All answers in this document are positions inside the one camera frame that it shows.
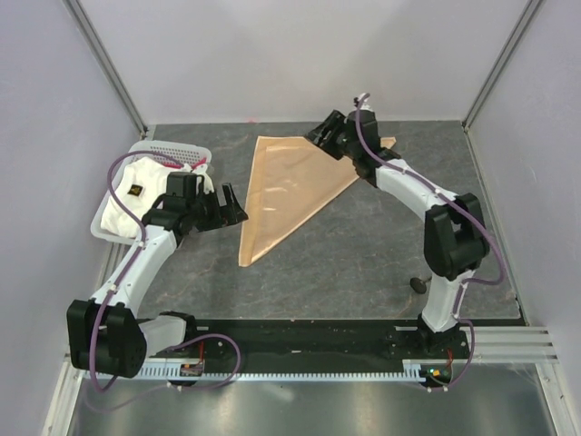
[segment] gray floor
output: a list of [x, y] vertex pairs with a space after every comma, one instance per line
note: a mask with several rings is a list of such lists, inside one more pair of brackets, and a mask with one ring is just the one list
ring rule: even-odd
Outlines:
[[[244, 205], [257, 136], [299, 135], [314, 125], [162, 125], [154, 139], [210, 148], [214, 182], [231, 182]], [[484, 198], [459, 122], [381, 123], [380, 133], [396, 136], [395, 149], [433, 182]], [[158, 273], [140, 315], [175, 310], [199, 318], [414, 318], [425, 305], [427, 296], [408, 285], [410, 277], [428, 273], [422, 223], [362, 181], [249, 268], [238, 267], [240, 231], [236, 226], [186, 239]], [[488, 256], [478, 276], [496, 275]], [[462, 314], [519, 315], [508, 282], [471, 285]]]
[[[108, 408], [159, 385], [119, 380], [87, 400]], [[219, 391], [162, 390], [119, 411], [77, 403], [69, 436], [555, 435], [534, 365], [473, 365], [448, 393], [388, 382], [251, 382]]]

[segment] beige cloth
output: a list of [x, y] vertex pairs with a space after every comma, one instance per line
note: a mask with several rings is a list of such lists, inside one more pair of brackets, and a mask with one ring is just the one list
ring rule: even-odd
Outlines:
[[[387, 148], [395, 142], [381, 139]], [[303, 137], [259, 136], [238, 264], [256, 262], [357, 179], [350, 159], [336, 161]]]

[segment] laundry basket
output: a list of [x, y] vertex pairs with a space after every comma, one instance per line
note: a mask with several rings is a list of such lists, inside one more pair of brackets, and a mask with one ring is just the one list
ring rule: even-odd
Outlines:
[[[207, 148], [198, 147], [196, 145], [189, 145], [189, 144], [169, 143], [166, 141], [140, 141], [139, 143], [134, 144], [133, 147], [131, 147], [131, 149], [129, 151], [130, 152], [137, 152], [137, 151], [160, 152], [163, 154], [167, 154], [168, 156], [171, 156], [174, 159], [177, 159], [178, 161], [180, 161], [183, 164], [188, 163], [191, 166], [194, 166], [196, 163], [198, 163], [200, 160], [202, 160], [204, 158], [206, 159], [207, 164], [209, 164], [210, 161], [212, 160], [212, 153]], [[115, 177], [113, 178], [113, 186], [115, 188], [117, 186], [119, 186], [119, 182], [123, 178], [123, 169], [125, 168], [125, 166], [127, 164], [130, 164], [130, 163], [136, 161], [137, 159], [144, 157], [144, 156], [151, 157], [153, 160], [159, 162], [160, 164], [173, 164], [172, 162], [167, 161], [166, 159], [163, 159], [160, 156], [154, 156], [151, 154], [143, 154], [143, 155], [137, 154], [135, 156], [130, 156], [130, 157], [126, 158], [121, 163], [121, 165], [119, 165], [119, 169], [117, 170], [117, 173], [115, 174]], [[105, 194], [105, 197], [103, 198], [103, 200], [101, 201], [101, 204], [99, 205], [99, 209], [97, 210], [97, 213], [95, 214], [93, 220], [91, 221], [91, 233], [93, 234], [93, 236], [100, 238], [100, 239], [105, 239], [106, 241], [109, 241], [110, 243], [125, 243], [127, 245], [131, 245], [134, 241], [133, 238], [123, 238], [121, 236], [118, 236], [114, 233], [108, 232], [105, 229], [101, 228], [101, 218], [103, 216], [103, 211], [105, 209], [105, 206], [107, 205], [107, 202], [109, 201], [109, 197], [110, 197], [110, 194], [107, 191], [107, 193]]]

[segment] white cloth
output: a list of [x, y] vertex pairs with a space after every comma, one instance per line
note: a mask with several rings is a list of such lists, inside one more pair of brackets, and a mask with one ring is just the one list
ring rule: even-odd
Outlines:
[[[141, 220], [152, 208], [157, 197], [165, 193], [169, 173], [174, 171], [190, 172], [191, 170], [189, 165], [185, 165], [183, 168], [169, 168], [149, 157], [142, 157], [125, 166], [123, 178], [115, 189], [115, 193], [123, 205]], [[139, 195], [130, 193], [134, 185], [142, 188]], [[111, 196], [103, 211], [101, 228], [123, 238], [134, 238], [139, 232], [137, 223], [119, 207]]]

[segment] wall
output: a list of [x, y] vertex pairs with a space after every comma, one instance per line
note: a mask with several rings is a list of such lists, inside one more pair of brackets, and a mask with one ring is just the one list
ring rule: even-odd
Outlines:
[[81, 0], [149, 124], [463, 118], [526, 0]]
[[104, 243], [89, 224], [112, 159], [137, 140], [59, 0], [0, 3], [0, 422], [40, 433]]
[[545, 2], [474, 127], [532, 322], [554, 335], [581, 405], [581, 3]]

